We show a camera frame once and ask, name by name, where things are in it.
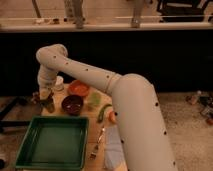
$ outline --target green tray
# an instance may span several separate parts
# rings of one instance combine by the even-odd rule
[[[80,171],[84,166],[88,124],[85,117],[34,117],[15,167]]]

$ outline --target wooden table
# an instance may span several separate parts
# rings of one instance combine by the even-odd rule
[[[63,109],[61,108],[61,102],[63,99],[68,96],[67,92],[68,85],[64,85],[64,89],[61,91],[54,91],[54,104],[55,104],[55,111],[53,113],[49,113],[46,109],[43,109],[42,115],[43,116],[62,116],[67,115]],[[111,98],[100,91],[90,87],[90,93],[98,92],[101,94],[101,102],[98,107],[92,108],[88,106],[88,96],[84,98],[84,106],[81,110],[80,116],[86,116],[89,118],[89,130],[88,130],[88,140],[86,145],[86,158],[85,158],[85,167],[84,171],[107,171],[104,168],[104,142],[105,139],[103,138],[102,142],[100,143],[100,149],[98,155],[95,159],[90,158],[90,154],[96,144],[97,138],[99,136],[101,127],[103,124],[105,126],[109,126],[110,122],[108,121],[107,116],[104,117],[103,123],[97,123],[97,116],[99,114],[100,109],[108,103],[111,103]],[[110,112],[112,107],[108,107],[105,111],[105,114]],[[115,171],[126,171],[125,163],[122,163]]]

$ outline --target floor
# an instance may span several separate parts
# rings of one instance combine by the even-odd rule
[[[144,0],[142,9],[142,22],[158,22],[160,14],[156,12],[158,0]],[[41,16],[65,17],[62,0],[37,0]],[[132,18],[134,0],[83,0],[83,13],[90,22],[129,22]],[[213,12],[213,2],[210,2],[205,14]],[[32,2],[29,0],[0,0],[0,18],[36,18]]]
[[[203,106],[189,105],[185,99],[193,92],[158,93],[163,117],[174,150],[179,171],[213,170],[213,127],[200,115]],[[28,103],[17,105],[6,120],[29,120],[41,112],[40,106]],[[3,171],[12,171],[18,147],[26,132],[26,127],[10,128],[0,135],[0,157],[6,160]]]

